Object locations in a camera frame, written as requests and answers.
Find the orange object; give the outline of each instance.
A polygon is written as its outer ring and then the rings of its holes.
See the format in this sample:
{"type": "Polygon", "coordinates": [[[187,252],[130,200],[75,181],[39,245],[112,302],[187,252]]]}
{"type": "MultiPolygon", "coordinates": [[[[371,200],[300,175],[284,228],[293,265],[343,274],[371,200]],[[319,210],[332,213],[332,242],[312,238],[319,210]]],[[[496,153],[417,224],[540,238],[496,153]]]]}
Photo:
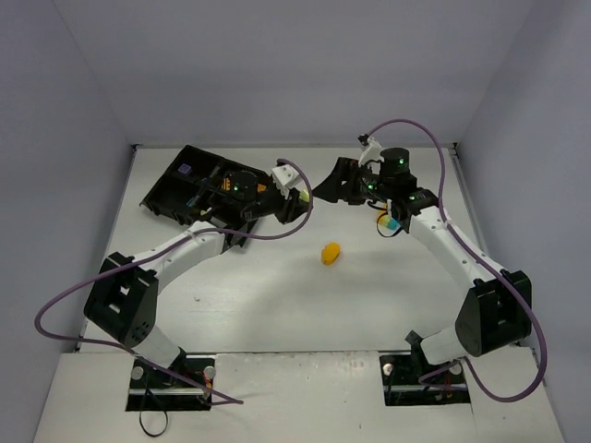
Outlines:
{"type": "Polygon", "coordinates": [[[325,266],[330,266],[341,255],[341,247],[338,243],[328,243],[322,249],[320,260],[325,266]]]}

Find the gray wall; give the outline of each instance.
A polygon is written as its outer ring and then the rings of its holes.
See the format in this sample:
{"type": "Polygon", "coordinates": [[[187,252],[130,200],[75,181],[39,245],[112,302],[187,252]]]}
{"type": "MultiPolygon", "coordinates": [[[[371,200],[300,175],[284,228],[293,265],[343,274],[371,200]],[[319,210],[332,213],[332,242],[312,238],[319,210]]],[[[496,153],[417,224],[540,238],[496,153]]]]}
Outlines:
{"type": "Polygon", "coordinates": [[[532,0],[56,4],[132,142],[355,143],[459,140],[532,0]]]}
{"type": "Polygon", "coordinates": [[[590,23],[591,2],[538,1],[460,148],[491,254],[533,280],[571,443],[591,435],[590,23]]]}
{"type": "MultiPolygon", "coordinates": [[[[60,352],[41,305],[100,264],[131,150],[49,0],[0,12],[0,441],[29,442],[60,352]]],[[[81,296],[48,316],[79,332],[81,296]]]]}

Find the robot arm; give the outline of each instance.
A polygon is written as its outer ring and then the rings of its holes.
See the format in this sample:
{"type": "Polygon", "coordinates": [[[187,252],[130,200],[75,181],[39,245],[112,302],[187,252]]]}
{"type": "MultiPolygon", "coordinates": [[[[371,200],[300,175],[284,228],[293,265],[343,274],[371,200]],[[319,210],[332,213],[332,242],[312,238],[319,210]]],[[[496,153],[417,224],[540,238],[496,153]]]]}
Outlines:
{"type": "MultiPolygon", "coordinates": [[[[275,187],[266,188],[262,193],[252,174],[234,174],[228,182],[226,205],[239,207],[239,225],[243,229],[248,222],[267,215],[273,214],[279,222],[288,223],[307,211],[308,203],[294,188],[300,177],[292,166],[273,168],[271,177],[275,187]]],[[[229,238],[231,233],[216,231],[220,228],[215,220],[216,210],[223,208],[210,208],[202,214],[201,221],[150,251],[132,257],[118,252],[109,256],[101,272],[162,254],[150,263],[97,281],[84,307],[84,315],[134,353],[182,372],[186,353],[155,325],[157,298],[171,281],[236,244],[235,239],[229,238]]]]}
{"type": "MultiPolygon", "coordinates": [[[[331,203],[344,200],[361,205],[368,200],[387,205],[389,215],[422,243],[459,286],[464,304],[453,325],[426,338],[411,331],[407,341],[420,372],[466,356],[480,356],[528,336],[531,321],[508,290],[479,266],[453,238],[449,226],[478,254],[484,253],[462,231],[440,216],[440,203],[410,173],[409,152],[383,149],[374,138],[362,136],[367,146],[359,161],[339,158],[329,177],[314,189],[314,197],[331,203]],[[374,174],[371,163],[379,166],[374,174]]],[[[489,260],[531,305],[531,282],[521,271],[510,273],[489,260]]]]}

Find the white tabletop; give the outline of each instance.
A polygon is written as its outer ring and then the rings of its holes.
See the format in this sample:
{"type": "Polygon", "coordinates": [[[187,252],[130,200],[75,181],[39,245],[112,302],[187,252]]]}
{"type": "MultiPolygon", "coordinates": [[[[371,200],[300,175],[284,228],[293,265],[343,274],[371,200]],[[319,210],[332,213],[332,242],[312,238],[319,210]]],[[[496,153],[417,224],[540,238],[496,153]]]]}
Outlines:
{"type": "MultiPolygon", "coordinates": [[[[300,165],[319,184],[339,156],[357,158],[355,148],[218,149],[221,154],[263,170],[278,158],[300,165]]],[[[437,151],[411,151],[419,184],[436,192],[437,151]]],[[[109,252],[142,252],[177,235],[182,227],[139,206],[178,149],[139,149],[109,252]]],[[[464,198],[445,151],[448,179],[445,204],[457,224],[474,239],[464,198]]],[[[463,302],[452,279],[409,235],[384,239],[376,232],[377,212],[346,203],[317,200],[302,231],[279,241],[251,241],[207,260],[171,283],[158,300],[157,322],[188,352],[370,351],[407,349],[414,329],[429,335],[449,326],[463,302]],[[320,264],[329,242],[342,247],[338,262],[320,264]]],[[[280,233],[274,218],[258,233],[280,233]]],[[[85,336],[107,338],[89,324],[85,336]]],[[[112,352],[83,345],[82,352],[112,352]]]]}
{"type": "MultiPolygon", "coordinates": [[[[475,359],[489,387],[514,394],[533,378],[526,348],[475,359]]],[[[138,413],[125,412],[132,358],[122,353],[65,354],[45,404],[35,443],[154,441],[138,413]]],[[[468,375],[472,404],[386,407],[378,353],[259,353],[218,356],[215,387],[245,401],[209,412],[169,413],[159,443],[561,443],[539,388],[513,404],[488,399],[468,375]]],[[[161,413],[145,413],[157,432],[161,413]]]]}

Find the white table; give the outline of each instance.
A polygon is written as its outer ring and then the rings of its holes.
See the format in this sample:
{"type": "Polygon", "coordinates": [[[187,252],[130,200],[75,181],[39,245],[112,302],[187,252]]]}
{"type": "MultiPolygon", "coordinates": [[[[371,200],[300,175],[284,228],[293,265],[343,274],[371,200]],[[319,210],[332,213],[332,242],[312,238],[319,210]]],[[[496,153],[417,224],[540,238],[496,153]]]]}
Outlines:
{"type": "MultiPolygon", "coordinates": [[[[178,150],[139,150],[110,252],[133,254],[183,228],[138,207],[178,150]]],[[[338,156],[355,149],[216,150],[269,169],[276,158],[299,164],[318,184],[338,156]]],[[[451,159],[446,206],[472,238],[451,159]]],[[[411,150],[411,168],[432,190],[439,180],[434,150],[411,150]]],[[[408,349],[410,329],[423,335],[449,325],[462,303],[451,278],[409,236],[379,237],[368,208],[318,201],[308,226],[291,238],[250,242],[208,260],[171,283],[159,299],[160,327],[188,352],[217,353],[215,387],[245,400],[208,413],[171,413],[158,441],[210,442],[562,442],[546,392],[515,404],[488,399],[468,375],[472,404],[385,407],[378,350],[408,349]],[[320,264],[330,241],[343,256],[320,264]]],[[[274,220],[259,233],[289,229],[274,220]]],[[[86,337],[105,338],[93,325],[86,337]]],[[[537,370],[531,351],[504,348],[475,359],[500,395],[522,390],[537,370]]],[[[36,443],[153,441],[126,413],[130,356],[82,346],[65,354],[54,377],[36,443]]],[[[161,424],[148,414],[153,430],[161,424]]]]}

